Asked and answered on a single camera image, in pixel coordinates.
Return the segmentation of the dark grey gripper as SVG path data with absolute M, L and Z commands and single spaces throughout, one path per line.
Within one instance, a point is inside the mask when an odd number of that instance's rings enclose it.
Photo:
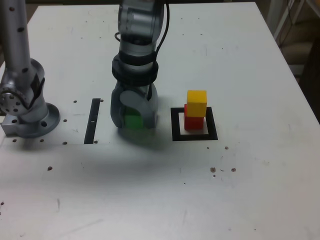
M 147 129 L 154 129 L 158 118 L 158 93 L 154 84 L 151 85 L 152 96 L 147 100 L 150 86 L 132 87 L 117 83 L 111 93 L 110 116 L 117 128 L 124 127 L 125 106 L 135 109 L 142 117 Z

